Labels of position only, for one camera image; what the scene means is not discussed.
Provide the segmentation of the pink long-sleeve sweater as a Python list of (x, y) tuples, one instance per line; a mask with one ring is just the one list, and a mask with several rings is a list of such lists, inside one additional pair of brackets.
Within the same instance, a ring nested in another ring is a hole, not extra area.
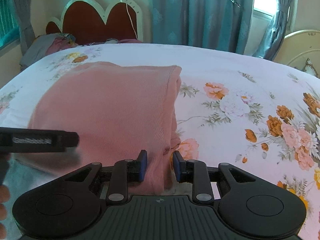
[(179, 66), (122, 67), (110, 62), (77, 66), (56, 81), (35, 107), (29, 128), (76, 132), (73, 153), (16, 153), (20, 163), (63, 176), (89, 163), (112, 166), (148, 154), (137, 194), (161, 194), (172, 187), (170, 158), (176, 134), (175, 100)]

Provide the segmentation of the pile of clothes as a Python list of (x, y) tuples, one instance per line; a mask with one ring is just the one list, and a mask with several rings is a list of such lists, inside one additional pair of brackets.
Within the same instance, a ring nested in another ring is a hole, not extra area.
[(54, 33), (38, 36), (22, 56), (20, 66), (27, 68), (45, 56), (76, 46), (72, 34)]

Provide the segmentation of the floral pink bed sheet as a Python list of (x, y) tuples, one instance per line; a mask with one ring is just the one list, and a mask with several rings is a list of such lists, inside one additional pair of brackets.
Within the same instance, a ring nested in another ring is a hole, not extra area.
[[(1, 126), (29, 128), (33, 111), (57, 80), (79, 65), (181, 68), (175, 100), (181, 156), (226, 162), (296, 195), (306, 207), (299, 236), (319, 239), (319, 79), (289, 66), (218, 50), (162, 44), (79, 46), (48, 55), (1, 89)], [(12, 155), (5, 178), (11, 210), (23, 193), (57, 177)], [(165, 193), (190, 193), (177, 184)]]

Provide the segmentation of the red heart-shaped headboard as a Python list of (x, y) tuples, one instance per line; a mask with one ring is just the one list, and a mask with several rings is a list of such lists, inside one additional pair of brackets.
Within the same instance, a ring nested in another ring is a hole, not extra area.
[(95, 0), (70, 0), (59, 18), (52, 17), (47, 34), (72, 34), (77, 44), (109, 39), (143, 41), (143, 14), (133, 0), (113, 0), (104, 9)]

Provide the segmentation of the blue tied right curtain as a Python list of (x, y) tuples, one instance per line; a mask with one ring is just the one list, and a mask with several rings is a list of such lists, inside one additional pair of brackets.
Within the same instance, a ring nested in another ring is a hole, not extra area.
[(289, 7), (293, 0), (277, 0), (277, 10), (272, 17), (253, 57), (273, 61), (285, 37)]

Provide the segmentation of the grey left curtain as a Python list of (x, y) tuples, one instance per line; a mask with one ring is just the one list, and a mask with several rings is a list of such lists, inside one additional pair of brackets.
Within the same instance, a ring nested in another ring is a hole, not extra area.
[(35, 39), (31, 24), (31, 0), (12, 0), (12, 3), (20, 29), (21, 52), (24, 55)]

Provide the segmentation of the patterned pillow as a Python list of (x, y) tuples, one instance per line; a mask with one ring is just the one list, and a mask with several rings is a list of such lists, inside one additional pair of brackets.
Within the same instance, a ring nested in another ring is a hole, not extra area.
[(318, 73), (316, 68), (313, 66), (311, 60), (309, 58), (306, 59), (305, 66), (303, 68), (303, 72), (310, 74), (314, 77), (318, 77)]

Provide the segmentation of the blue centre curtain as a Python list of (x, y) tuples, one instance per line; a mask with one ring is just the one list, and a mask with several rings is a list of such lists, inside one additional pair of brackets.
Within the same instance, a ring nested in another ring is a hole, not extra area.
[(254, 0), (152, 0), (152, 41), (243, 54)]

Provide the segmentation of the cream round headboard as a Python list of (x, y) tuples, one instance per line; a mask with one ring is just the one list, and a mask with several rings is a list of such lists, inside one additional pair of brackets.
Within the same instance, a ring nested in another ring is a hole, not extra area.
[(299, 30), (285, 36), (274, 62), (303, 70), (307, 60), (319, 71), (319, 30)]

